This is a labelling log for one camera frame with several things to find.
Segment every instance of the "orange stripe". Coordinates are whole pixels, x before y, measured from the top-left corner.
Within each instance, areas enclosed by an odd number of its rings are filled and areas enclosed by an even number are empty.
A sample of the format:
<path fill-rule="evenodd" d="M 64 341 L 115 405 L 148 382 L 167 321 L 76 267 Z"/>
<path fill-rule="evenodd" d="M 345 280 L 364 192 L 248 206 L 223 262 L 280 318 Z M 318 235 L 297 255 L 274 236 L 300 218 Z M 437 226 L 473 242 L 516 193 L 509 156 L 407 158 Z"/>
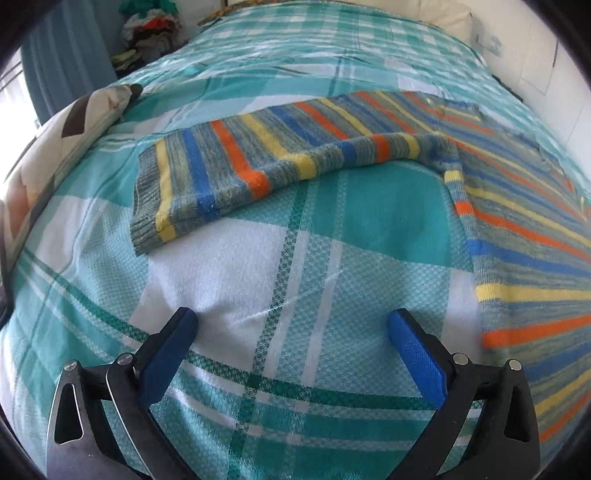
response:
<path fill-rule="evenodd" d="M 557 433 L 570 419 L 572 419 L 576 413 L 585 406 L 587 400 L 591 398 L 591 392 L 587 392 L 584 396 L 582 396 L 576 404 L 574 404 L 570 409 L 562 415 L 556 423 L 545 429 L 543 432 L 540 432 L 540 441 L 545 442 L 548 440 L 552 435 Z"/>
<path fill-rule="evenodd" d="M 322 127 L 332 133 L 336 138 L 339 140 L 348 140 L 349 136 L 346 135 L 342 130 L 340 130 L 336 125 L 334 125 L 330 120 L 328 120 L 322 113 L 320 113 L 315 108 L 311 107 L 310 105 L 304 102 L 296 102 L 294 104 L 310 115 L 314 120 L 316 120 Z"/>
<path fill-rule="evenodd" d="M 470 202 L 460 200 L 459 202 L 454 202 L 454 205 L 459 216 L 474 215 L 474 208 Z"/>
<path fill-rule="evenodd" d="M 566 333 L 577 328 L 591 325 L 591 315 L 583 315 L 571 319 L 556 320 L 543 325 L 531 325 L 522 328 L 503 328 L 493 332 L 485 332 L 483 345 L 485 348 L 520 345 L 545 337 Z"/>
<path fill-rule="evenodd" d="M 382 163 L 390 159 L 390 142 L 384 135 L 374 134 L 369 136 L 375 145 L 375 162 Z"/>
<path fill-rule="evenodd" d="M 409 134 L 416 134 L 417 132 L 414 131 L 411 127 L 405 124 L 402 120 L 400 120 L 396 115 L 394 115 L 390 110 L 384 108 L 380 103 L 375 101 L 365 92 L 357 92 L 357 95 L 360 96 L 363 100 L 368 102 L 374 108 L 377 108 L 380 112 L 386 115 L 390 120 L 394 121 L 399 127 L 401 127 L 406 133 Z"/>
<path fill-rule="evenodd" d="M 472 155 L 477 156 L 478 158 L 480 158 L 481 160 L 484 160 L 489 165 L 492 165 L 493 167 L 495 167 L 498 171 L 500 171 L 506 177 L 509 177 L 511 180 L 514 180 L 514 181 L 516 181 L 518 183 L 521 183 L 522 185 L 525 185 L 526 187 L 529 187 L 532 190 L 535 190 L 536 192 L 538 192 L 541 195 L 545 196 L 549 201 L 551 201 L 552 203 L 554 203 L 557 207 L 559 207 L 563 211 L 565 211 L 565 212 L 573 215 L 575 217 L 575 219 L 577 219 L 577 220 L 579 219 L 579 213 L 576 210 L 570 208 L 569 206 L 565 205 L 564 203 L 560 202 L 559 200 L 556 200 L 554 198 L 554 196 L 552 196 L 551 194 L 549 194 L 544 189 L 542 189 L 542 188 L 534 185 L 533 183 L 528 182 L 527 180 L 522 179 L 520 176 L 515 175 L 514 173 L 511 173 L 505 167 L 500 166 L 498 163 L 496 163 L 492 159 L 488 158 L 486 155 L 481 154 L 480 152 L 474 150 L 473 148 L 470 148 L 465 143 L 462 143 L 462 142 L 457 141 L 457 140 L 452 140 L 452 141 L 458 147 L 460 147 L 461 149 L 463 149 L 463 150 L 471 153 Z"/>
<path fill-rule="evenodd" d="M 481 210 L 475 210 L 475 214 L 476 218 L 482 220 L 483 222 L 513 232 L 519 236 L 527 238 L 528 240 L 532 240 L 533 242 L 536 242 L 540 245 L 546 245 L 548 247 L 557 248 L 571 255 L 574 255 L 575 257 L 582 258 L 589 264 L 591 264 L 591 257 L 577 250 L 576 248 L 571 247 L 570 245 L 554 240 L 549 236 L 541 235 L 539 233 L 528 230 L 527 228 L 524 228 L 521 225 L 517 225 L 517 223 L 513 223 L 505 218 L 497 217 L 495 215 L 482 212 Z"/>
<path fill-rule="evenodd" d="M 476 125 L 472 122 L 462 120 L 462 119 L 457 118 L 455 116 L 449 115 L 448 113 L 441 113 L 439 110 L 435 110 L 434 108 L 431 108 L 431 107 L 425 105 L 412 92 L 404 92 L 403 95 L 406 96 L 414 104 L 416 104 L 417 106 L 419 106 L 420 108 L 425 110 L 426 112 L 433 113 L 434 115 L 437 115 L 440 118 L 444 118 L 445 120 L 450 120 L 450 121 L 455 122 L 457 124 L 464 125 L 465 127 L 473 128 L 474 130 L 478 130 L 480 132 L 486 133 L 487 135 L 492 135 L 492 130 L 490 130 L 488 128 L 484 128 L 484 127 L 481 127 L 480 125 Z"/>
<path fill-rule="evenodd" d="M 211 122 L 211 126 L 220 143 L 223 145 L 224 150 L 226 150 L 226 155 L 230 160 L 234 172 L 236 172 L 239 179 L 246 183 L 255 200 L 267 195 L 271 188 L 265 174 L 261 171 L 251 169 L 240 146 L 220 120 L 214 120 Z"/>

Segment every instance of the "bedsheet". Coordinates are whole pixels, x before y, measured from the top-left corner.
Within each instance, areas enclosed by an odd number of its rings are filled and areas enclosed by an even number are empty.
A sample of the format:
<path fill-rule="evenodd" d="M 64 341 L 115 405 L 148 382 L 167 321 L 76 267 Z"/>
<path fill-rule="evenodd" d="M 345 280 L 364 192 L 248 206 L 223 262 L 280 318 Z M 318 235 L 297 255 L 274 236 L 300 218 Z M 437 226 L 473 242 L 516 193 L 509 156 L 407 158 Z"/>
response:
<path fill-rule="evenodd" d="M 351 5 L 239 10 L 129 82 L 144 94 L 58 189 L 14 271 L 0 400 L 25 448 L 44 469 L 66 359 L 110 362 L 185 305 L 200 312 L 200 335 L 153 413 L 202 478 L 384 478 L 433 413 L 387 342 L 387 312 L 405 306 L 448 348 L 480 355 L 472 265 L 438 175 L 405 163 L 336 172 L 136 257 L 128 229 L 139 154 L 178 128 L 357 90 L 478 103 L 567 168 L 558 144 L 468 46 Z M 346 231 L 355 241 L 343 241 Z M 273 335 L 261 331 L 268 315 Z M 267 360 L 253 388 L 261 334 Z M 568 432 L 543 444 L 545 460 Z"/>

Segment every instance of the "blue gripper pad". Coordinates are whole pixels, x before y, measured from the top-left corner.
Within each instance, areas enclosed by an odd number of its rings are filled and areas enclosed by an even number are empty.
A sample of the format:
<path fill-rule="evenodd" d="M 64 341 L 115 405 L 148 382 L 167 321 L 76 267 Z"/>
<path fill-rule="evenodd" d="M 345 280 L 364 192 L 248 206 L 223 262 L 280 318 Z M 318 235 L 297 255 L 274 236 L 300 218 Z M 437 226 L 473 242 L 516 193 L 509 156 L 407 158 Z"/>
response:
<path fill-rule="evenodd" d="M 409 312 L 400 310 L 395 310 L 388 316 L 390 340 L 398 350 L 423 399 L 440 408 L 447 397 L 445 372 L 405 320 L 404 315 L 410 316 Z"/>
<path fill-rule="evenodd" d="M 197 336 L 197 315 L 187 308 L 180 308 L 168 321 L 168 335 L 158 351 L 145 367 L 139 379 L 139 402 L 144 407 L 158 403 L 164 397 L 189 347 Z"/>

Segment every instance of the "teal and white checkered blanket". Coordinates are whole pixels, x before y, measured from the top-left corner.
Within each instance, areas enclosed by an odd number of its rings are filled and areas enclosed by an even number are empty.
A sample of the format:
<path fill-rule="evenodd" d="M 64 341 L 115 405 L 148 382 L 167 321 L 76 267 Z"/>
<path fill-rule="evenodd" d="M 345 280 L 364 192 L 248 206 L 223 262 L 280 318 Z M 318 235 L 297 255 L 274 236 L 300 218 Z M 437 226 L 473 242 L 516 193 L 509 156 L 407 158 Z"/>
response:
<path fill-rule="evenodd" d="M 387 313 L 406 307 L 450 350 L 481 356 L 472 265 L 438 175 L 410 163 L 341 170 L 136 257 L 139 154 L 175 129 L 356 90 L 478 103 L 569 170 L 564 151 L 469 47 L 345 4 L 239 10 L 125 83 L 144 93 L 58 189 L 13 273 L 0 400 L 23 445 L 44 469 L 65 360 L 111 362 L 188 306 L 199 312 L 199 337 L 152 411 L 202 478 L 385 478 L 433 413 L 388 342 Z M 263 331 L 269 316 L 272 332 Z M 261 352 L 259 381 L 247 384 Z M 563 441 L 546 443 L 543 458 Z"/>

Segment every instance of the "bed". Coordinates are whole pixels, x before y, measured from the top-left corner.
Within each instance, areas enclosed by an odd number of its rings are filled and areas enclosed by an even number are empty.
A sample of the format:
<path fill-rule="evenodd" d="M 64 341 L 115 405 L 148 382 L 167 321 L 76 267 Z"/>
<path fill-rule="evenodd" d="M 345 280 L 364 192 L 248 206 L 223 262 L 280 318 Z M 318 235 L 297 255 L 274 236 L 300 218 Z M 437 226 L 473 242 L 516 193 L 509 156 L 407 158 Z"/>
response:
<path fill-rule="evenodd" d="M 0 401 L 25 449 L 44 470 L 65 360 L 112 362 L 187 306 L 200 332 L 152 413 L 198 475 L 385 478 L 433 414 L 387 339 L 387 313 L 404 306 L 450 351 L 498 361 L 481 347 L 490 325 L 481 324 L 472 257 L 441 175 L 411 161 L 335 171 L 136 256 L 138 157 L 181 128 L 360 90 L 476 104 L 539 145 L 561 175 L 566 153 L 468 45 L 357 5 L 239 8 L 122 83 L 144 91 L 56 190 L 12 272 Z M 578 349 L 532 383 L 534 402 L 576 397 L 567 412 L 548 408 L 539 418 L 543 465 L 587 402 L 585 325 L 577 339 L 559 337 L 524 359 L 527 369 L 565 345 Z M 445 469 L 459 461 L 479 413 L 474 404 Z"/>

